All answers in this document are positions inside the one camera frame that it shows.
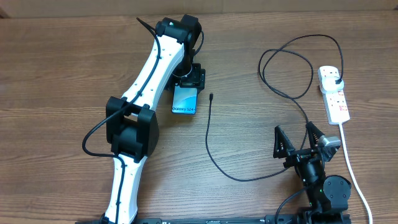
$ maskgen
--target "power strip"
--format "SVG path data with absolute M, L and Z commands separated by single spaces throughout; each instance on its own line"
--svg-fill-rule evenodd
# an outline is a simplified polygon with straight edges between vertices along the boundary
M 361 197 L 366 211 L 369 217 L 369 224 L 373 224 L 373 217 L 371 209 L 359 189 L 358 183 L 356 182 L 353 169 L 349 163 L 349 157 L 347 152 L 346 140 L 343 132 L 343 123 L 350 119 L 347 107 L 347 101 L 344 95 L 344 82 L 335 83 L 337 77 L 339 77 L 338 69 L 332 66 L 322 66 L 318 69 L 319 87 L 323 95 L 323 101 L 325 102 L 326 114 L 328 116 L 329 124 L 338 124 L 341 133 L 341 142 L 343 144 L 344 156 L 347 163 L 349 174 L 354 182 L 356 191 L 358 191 Z
M 318 77 L 329 124 L 348 121 L 347 101 L 343 91 L 344 82 L 334 83 L 334 80 L 340 77 L 338 69 L 332 66 L 322 66 L 318 69 Z

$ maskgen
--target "table surface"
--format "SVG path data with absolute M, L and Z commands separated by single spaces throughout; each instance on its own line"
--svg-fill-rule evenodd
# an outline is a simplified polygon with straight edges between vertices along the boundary
M 245 179 L 282 169 L 272 158 L 274 127 L 296 147 L 304 119 L 289 100 L 257 75 L 263 51 L 306 34 L 337 39 L 345 59 L 345 93 L 351 120 L 344 125 L 357 181 L 376 223 L 398 222 L 398 12 L 300 12 L 197 15 L 205 43 L 196 61 L 206 88 L 195 116 L 170 112 L 164 92 L 157 117 L 160 139 L 142 173 L 139 217 L 261 217 L 302 188 L 293 169 L 255 182 L 235 182 L 211 163 L 205 149 L 208 96 L 215 94 L 209 133 L 217 163 Z M 164 16 L 142 16 L 154 25 Z M 180 19 L 181 15 L 169 16 Z M 0 223 L 73 223 L 99 218 L 109 203 L 113 161 L 81 150 L 83 136 L 104 118 L 110 96 L 120 97 L 136 79 L 153 38 L 134 17 L 0 19 Z M 312 37 L 291 44 L 311 61 L 340 68 L 334 43 Z M 267 68 L 269 82 L 295 96 L 310 81 L 308 64 L 279 54 Z M 329 126 L 315 71 L 298 102 L 324 133 Z M 105 130 L 88 148 L 110 152 Z M 351 180 L 343 151 L 326 164 L 328 175 Z M 348 213 L 366 223 L 355 189 Z M 282 213 L 307 205 L 305 195 Z

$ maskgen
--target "smartphone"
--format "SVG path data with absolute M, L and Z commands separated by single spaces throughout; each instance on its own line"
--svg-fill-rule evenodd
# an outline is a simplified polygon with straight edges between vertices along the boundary
M 176 86 L 174 89 L 172 113 L 195 114 L 197 112 L 197 98 L 198 89 Z

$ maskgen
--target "black wire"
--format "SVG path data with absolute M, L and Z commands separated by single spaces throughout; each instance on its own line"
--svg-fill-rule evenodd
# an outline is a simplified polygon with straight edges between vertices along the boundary
M 297 55 L 297 56 L 301 57 L 302 59 L 304 59 L 304 60 L 310 65 L 310 67 L 311 67 L 311 79 L 310 79 L 310 83 L 308 84 L 307 89 L 306 89 L 301 95 L 296 96 L 296 97 L 290 97 L 288 94 L 286 94 L 286 93 L 284 93 L 284 92 L 282 92 L 282 91 L 280 91 L 280 90 L 277 90 L 276 88 L 272 87 L 270 84 L 267 83 L 267 80 L 266 80 L 266 77 L 265 77 L 265 69 L 266 69 L 266 66 L 267 66 L 267 64 L 268 64 L 268 62 L 269 62 L 269 60 L 270 60 L 271 58 L 268 59 L 267 63 L 264 65 L 264 68 L 262 69 L 262 74 L 261 74 L 261 72 L 260 72 L 260 65 L 261 65 L 261 60 L 262 60 L 263 56 L 264 56 L 266 53 L 271 52 L 271 51 L 286 52 L 286 53 L 290 53 L 290 54 Z M 303 109 L 303 108 L 299 105 L 299 103 L 296 101 L 296 99 L 299 99 L 299 98 L 303 97 L 303 96 L 307 93 L 307 91 L 310 89 L 310 87 L 311 87 L 312 80 L 313 80 L 313 67 L 312 67 L 311 62 L 310 62 L 308 59 L 306 59 L 303 55 L 300 55 L 299 53 L 296 53 L 296 52 L 293 52 L 293 51 L 290 51 L 290 50 L 269 49 L 269 50 L 266 50 L 266 51 L 261 55 L 261 58 L 260 58 L 260 61 L 259 61 L 259 66 L 258 66 L 258 73 L 259 73 L 259 75 L 260 75 L 261 80 L 268 86 L 268 88 L 269 88 L 270 90 L 272 90 L 274 93 L 278 94 L 278 95 L 281 96 L 281 97 L 284 97 L 284 98 L 287 98 L 287 99 L 292 100 L 292 101 L 298 106 L 298 108 L 300 108 L 301 112 L 302 112 L 303 115 L 304 115 L 305 123 L 307 124 L 307 123 L 308 123 L 308 116 L 307 116 L 307 114 L 305 113 L 304 109 Z M 301 144 L 301 146 L 300 146 L 300 150 L 303 149 L 303 147 L 304 147 L 305 140 L 307 139 L 307 134 L 308 134 L 307 129 L 305 129 L 305 135 L 304 135 L 303 142 L 302 142 L 302 144 Z
M 279 215 L 279 212 L 280 212 L 280 210 L 282 209 L 282 207 L 283 207 L 289 200 L 292 200 L 293 198 L 295 198 L 296 196 L 298 196 L 299 194 L 301 194 L 303 191 L 308 190 L 310 187 L 312 187 L 312 185 L 308 185 L 308 186 L 304 187 L 303 189 L 301 189 L 301 190 L 299 190 L 298 192 L 296 192 L 296 193 L 292 194 L 291 196 L 289 196 L 287 199 L 285 199 L 285 200 L 281 203 L 281 205 L 279 205 L 279 208 L 278 208 L 278 210 L 276 210 L 276 213 L 275 213 L 275 218 L 274 218 L 275 224 L 278 224 L 278 215 Z
M 217 167 L 217 169 L 218 169 L 221 173 L 223 173 L 226 177 L 228 177 L 228 178 L 230 178 L 230 179 L 233 179 L 233 180 L 236 180 L 236 181 L 239 181 L 239 182 L 249 182 L 249 181 L 261 180 L 261 179 L 266 179 L 266 178 L 269 178 L 269 177 L 273 177 L 273 176 L 275 176 L 275 175 L 278 175 L 278 174 L 281 174 L 281 173 L 287 171 L 288 168 L 285 168 L 285 169 L 282 169 L 281 171 L 278 171 L 278 172 L 276 172 L 276 173 L 274 173 L 274 174 L 270 174 L 270 175 L 267 175 L 267 176 L 264 176 L 264 177 L 257 177 L 257 178 L 253 178 L 253 179 L 238 179 L 238 178 L 235 178 L 235 177 L 231 177 L 231 176 L 228 175 L 226 172 L 224 172 L 224 171 L 217 165 L 216 161 L 214 161 L 213 157 L 212 157 L 211 154 L 210 154 L 209 147 L 208 147 L 208 145 L 207 145 L 207 136 L 208 136 L 208 134 L 209 134 L 210 118 L 211 118 L 211 102 L 212 102 L 212 101 L 213 101 L 213 94 L 210 93 L 209 119 L 208 119 L 208 121 L 207 121 L 207 130 L 206 130 L 205 143 L 206 143 L 207 154 L 209 154 L 209 157 L 210 157 L 211 161 L 214 163 L 214 165 Z
M 199 51 L 201 49 L 201 46 L 203 45 L 203 41 L 205 40 L 205 33 L 203 32 L 203 30 L 200 31 L 200 33 L 201 33 L 201 42 L 200 42 L 200 45 L 199 45 L 198 49 L 193 54 L 193 56 L 195 56 L 197 53 L 199 53 Z
M 339 51 L 339 53 L 340 53 L 340 59 L 341 59 L 341 75 L 340 75 L 340 78 L 339 78 L 338 80 L 336 80 L 336 84 L 339 84 L 339 83 L 342 81 L 342 79 L 343 79 L 343 73 L 344 73 L 343 52 L 341 51 L 340 45 L 338 44 L 337 40 L 334 39 L 334 38 L 332 38 L 332 37 L 329 36 L 329 35 L 324 35 L 324 34 L 310 34 L 310 35 L 304 35 L 304 36 L 301 36 L 301 37 L 296 37 L 296 38 L 294 38 L 293 40 L 291 40 L 291 41 L 287 42 L 286 44 L 284 44 L 283 46 L 281 46 L 274 54 L 272 54 L 271 57 L 269 57 L 268 61 L 266 62 L 264 68 L 267 66 L 267 64 L 269 63 L 269 61 L 270 61 L 279 51 L 281 51 L 282 49 L 284 49 L 284 48 L 285 48 L 286 46 L 288 46 L 291 42 L 293 42 L 293 41 L 295 41 L 295 40 L 298 40 L 298 39 L 301 39 L 301 38 L 305 38 L 305 37 L 327 37 L 327 38 L 331 39 L 331 40 L 337 45 L 338 51 Z
M 150 25 L 146 24 L 144 21 L 140 20 L 137 17 L 137 20 L 154 36 L 156 44 L 157 44 L 157 57 L 156 57 L 156 61 L 154 64 L 154 67 L 152 68 L 152 70 L 150 71 L 150 74 L 148 76 L 148 78 L 146 79 L 146 81 L 144 82 L 144 84 L 142 85 L 141 89 L 137 92 L 137 95 L 126 105 L 123 106 L 121 109 L 119 109 L 117 112 L 113 113 L 111 116 L 108 116 L 107 118 L 105 118 L 104 120 L 102 120 L 100 123 L 98 123 L 96 126 L 94 126 L 94 128 L 92 128 L 87 134 L 86 136 L 83 138 L 83 142 L 81 143 L 81 147 L 83 148 L 83 151 L 85 153 L 87 153 L 90 156 L 97 156 L 97 157 L 112 157 L 115 159 L 118 159 L 122 166 L 122 174 L 121 174 L 121 180 L 120 180 L 120 184 L 119 184 L 119 190 L 118 190 L 118 198 L 116 200 L 116 218 L 115 218 L 115 224 L 118 224 L 118 218 L 119 218 L 119 204 L 120 204 L 120 194 L 121 194 L 121 190 L 122 190 L 122 186 L 123 186 L 123 178 L 124 178 L 124 170 L 125 170 L 125 163 L 124 161 L 117 155 L 115 154 L 102 154 L 102 153 L 94 153 L 94 152 L 90 152 L 87 148 L 86 148 L 86 143 L 88 138 L 98 129 L 100 128 L 102 125 L 104 125 L 108 120 L 110 120 L 111 118 L 119 115 L 120 113 L 123 113 L 128 107 L 130 107 L 141 95 L 142 91 L 144 91 L 144 88 L 146 87 L 146 85 L 148 84 L 150 78 L 152 77 L 152 75 L 155 72 L 155 69 L 157 67 L 157 64 L 159 63 L 159 59 L 160 59 L 160 42 L 159 39 L 157 38 L 156 34 L 151 30 L 153 28 L 151 28 Z

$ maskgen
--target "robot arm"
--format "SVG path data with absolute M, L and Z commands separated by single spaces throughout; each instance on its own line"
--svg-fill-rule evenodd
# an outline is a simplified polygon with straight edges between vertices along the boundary
M 111 200 L 101 223 L 130 224 L 137 215 L 137 193 L 142 168 L 152 154 L 159 138 L 159 127 L 155 110 L 164 89 L 196 88 L 198 92 L 204 88 L 205 71 L 200 64 L 193 62 L 193 46 L 201 32 L 198 19 L 184 15 L 182 20 L 163 19 L 156 25 L 155 33 L 159 40 L 151 50 L 149 58 L 136 81 L 122 98 L 111 97 L 106 105 L 106 117 L 110 117 L 121 108 L 129 105 L 124 113 L 118 113 L 106 122 L 106 138 L 111 151 L 125 163 L 122 177 L 121 161 L 114 159 L 114 179 Z M 145 85 L 160 51 L 157 67 L 136 101 L 137 92 Z M 137 121 L 125 116 L 137 116 Z M 117 197 L 121 179 L 121 196 L 118 219 Z
M 157 49 L 157 44 L 156 42 L 154 43 L 154 47 L 152 48 L 149 58 L 145 63 L 144 68 L 141 70 L 141 73 L 132 86 L 128 89 L 128 91 L 126 91 L 122 96 L 122 98 L 126 98 L 126 102 L 130 102 L 136 96 L 137 92 L 142 87 L 142 84 L 147 80 L 147 77 L 155 64 L 157 51 L 161 50 L 161 59 L 159 60 L 159 64 L 157 65 L 152 78 L 142 92 L 142 95 L 134 102 L 135 105 L 141 107 L 148 105 L 149 109 L 152 111 L 156 110 L 159 98 L 170 78 L 172 71 L 174 71 L 175 67 L 182 61 L 184 56 L 183 43 L 179 44 L 177 43 L 176 39 L 166 35 L 158 37 L 158 40 L 162 49 Z M 144 156 L 139 162 L 134 162 L 134 158 L 128 154 L 120 154 L 119 156 L 123 159 L 126 167 L 120 196 L 121 203 L 119 204 L 118 222 L 132 223 L 138 211 L 138 186 L 141 178 L 142 168 L 144 167 L 147 156 Z M 116 201 L 122 173 L 120 167 L 120 161 L 118 159 L 114 159 L 114 179 L 111 201 L 109 203 L 108 209 L 105 212 L 105 217 L 113 223 L 116 221 Z

